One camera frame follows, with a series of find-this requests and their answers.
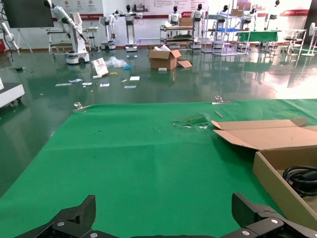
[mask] black cable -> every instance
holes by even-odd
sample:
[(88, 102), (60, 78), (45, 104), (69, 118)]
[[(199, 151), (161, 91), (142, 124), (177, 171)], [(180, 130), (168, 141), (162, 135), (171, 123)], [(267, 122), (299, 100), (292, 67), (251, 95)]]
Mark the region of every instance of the black cable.
[(283, 178), (301, 197), (317, 195), (317, 167), (289, 167), (284, 171)]

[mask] crumpled plastic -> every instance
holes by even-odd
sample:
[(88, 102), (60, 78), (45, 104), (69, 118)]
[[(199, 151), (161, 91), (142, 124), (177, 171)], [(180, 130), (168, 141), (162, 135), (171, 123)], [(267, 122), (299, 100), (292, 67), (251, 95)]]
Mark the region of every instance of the crumpled plastic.
[(111, 56), (107, 61), (106, 61), (106, 66), (113, 66), (115, 68), (121, 68), (121, 67), (125, 67), (128, 64), (126, 63), (126, 61), (124, 61), (123, 59), (117, 59), (115, 56)]

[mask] green table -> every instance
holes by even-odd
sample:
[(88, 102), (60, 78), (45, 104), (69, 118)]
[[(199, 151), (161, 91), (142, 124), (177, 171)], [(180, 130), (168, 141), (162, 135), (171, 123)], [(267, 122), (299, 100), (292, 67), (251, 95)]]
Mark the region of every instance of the green table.
[(316, 107), (317, 100), (258, 100), (75, 112), (1, 198), (1, 234), (26, 232), (95, 194), (93, 228), (120, 238), (224, 235), (239, 228), (233, 192), (276, 206), (252, 173), (255, 151), (221, 139), (210, 120), (306, 117), (317, 124)]
[[(247, 41), (249, 33), (240, 33), (239, 41)], [(277, 31), (251, 31), (249, 42), (277, 41)]]

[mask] white device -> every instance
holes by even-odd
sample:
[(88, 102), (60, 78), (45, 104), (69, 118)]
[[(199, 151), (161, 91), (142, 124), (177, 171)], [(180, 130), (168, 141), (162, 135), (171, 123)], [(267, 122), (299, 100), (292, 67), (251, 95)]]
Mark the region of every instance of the white device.
[(132, 11), (127, 11), (124, 14), (117, 15), (115, 14), (114, 16), (116, 17), (125, 17), (125, 24), (126, 24), (126, 30), (127, 30), (127, 44), (125, 45), (125, 50), (127, 52), (135, 52), (137, 51), (138, 47), (137, 44), (135, 43), (135, 34), (134, 34), (134, 18), (142, 18), (143, 15), (142, 13), (138, 12), (132, 12)]
[(201, 49), (202, 42), (199, 41), (199, 34), (205, 30), (205, 10), (197, 8), (191, 15), (194, 24), (194, 44), (192, 49)]
[(309, 28), (309, 35), (312, 37), (312, 40), (311, 40), (311, 43), (309, 45), (309, 49), (308, 49), (308, 52), (307, 53), (304, 53), (302, 54), (302, 56), (308, 56), (308, 57), (313, 57), (315, 56), (314, 54), (314, 50), (315, 50), (315, 47), (316, 47), (316, 42), (314, 43), (315, 41), (315, 35), (316, 35), (316, 32), (317, 32), (317, 27), (315, 27), (315, 23), (311, 23), (311, 26)]

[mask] reflective floor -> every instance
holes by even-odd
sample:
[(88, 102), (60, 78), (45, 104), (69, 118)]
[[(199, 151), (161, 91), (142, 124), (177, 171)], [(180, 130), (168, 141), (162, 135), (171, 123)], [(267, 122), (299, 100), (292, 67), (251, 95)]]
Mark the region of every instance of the reflective floor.
[[(124, 59), (130, 70), (109, 67), (109, 75), (96, 75), (90, 63), (66, 65), (63, 56), (54, 60), (47, 52), (13, 55), (14, 62), (0, 57), (3, 82), (23, 83), (22, 104), (0, 109), (0, 197), (28, 166), (54, 132), (69, 117), (73, 104), (208, 102), (221, 95), (226, 101), (251, 99), (297, 99), (317, 97), (317, 58), (259, 54), (252, 49), (247, 56), (218, 57), (199, 51), (182, 51), (192, 68), (176, 68), (160, 73), (150, 69), (148, 50), (101, 52), (91, 59), (115, 55)], [(24, 72), (13, 68), (24, 67)], [(129, 81), (140, 76), (140, 81)], [(55, 87), (57, 83), (83, 79), (93, 82)], [(109, 87), (99, 87), (110, 83)], [(125, 85), (136, 88), (125, 89)]]

